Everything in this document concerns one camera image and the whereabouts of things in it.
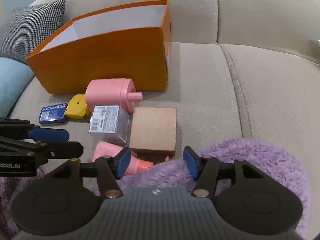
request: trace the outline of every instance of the gray ribbed surface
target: gray ribbed surface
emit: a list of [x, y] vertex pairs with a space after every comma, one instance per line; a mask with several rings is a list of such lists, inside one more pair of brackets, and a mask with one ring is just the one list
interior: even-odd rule
[[187, 194], [184, 187], [132, 188], [124, 197], [105, 200], [82, 228], [60, 236], [19, 233], [14, 240], [301, 240], [293, 231], [278, 236], [241, 232], [220, 218], [209, 199]]

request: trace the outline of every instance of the pillow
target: pillow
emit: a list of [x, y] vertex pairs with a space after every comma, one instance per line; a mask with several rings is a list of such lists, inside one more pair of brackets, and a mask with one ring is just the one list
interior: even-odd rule
[[7, 117], [33, 76], [28, 65], [0, 57], [0, 117]]
[[62, 25], [66, 0], [19, 7], [0, 27], [0, 57], [22, 63], [26, 56]]

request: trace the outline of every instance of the pink bottle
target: pink bottle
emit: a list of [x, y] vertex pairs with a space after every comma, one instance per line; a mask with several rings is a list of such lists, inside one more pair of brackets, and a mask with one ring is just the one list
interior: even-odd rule
[[121, 105], [127, 113], [132, 113], [135, 102], [140, 101], [142, 93], [136, 92], [130, 78], [95, 79], [85, 92], [85, 102], [91, 112], [95, 106]]
[[[110, 155], [110, 156], [114, 157], [122, 149], [123, 149], [123, 147], [118, 146], [118, 145], [114, 145], [114, 144], [107, 143], [107, 142], [99, 142], [97, 144], [95, 151], [94, 151], [92, 162], [94, 162], [97, 158], [105, 156], [105, 155]], [[143, 160], [140, 160], [140, 159], [131, 155], [130, 164], [124, 174], [131, 175], [131, 174], [134, 174], [138, 171], [147, 170], [152, 166], [153, 166], [152, 162], [143, 161]]]

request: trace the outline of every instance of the sofa backrest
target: sofa backrest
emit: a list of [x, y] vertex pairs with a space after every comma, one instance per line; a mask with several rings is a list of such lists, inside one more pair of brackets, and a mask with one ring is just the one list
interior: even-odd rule
[[[65, 21], [136, 1], [141, 0], [67, 0]], [[169, 1], [173, 41], [256, 46], [320, 63], [320, 0]]]

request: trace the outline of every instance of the light blue pillow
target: light blue pillow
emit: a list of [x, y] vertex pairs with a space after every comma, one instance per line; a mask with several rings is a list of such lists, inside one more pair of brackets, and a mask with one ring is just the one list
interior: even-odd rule
[[28, 65], [0, 57], [0, 117], [7, 117], [33, 76]]

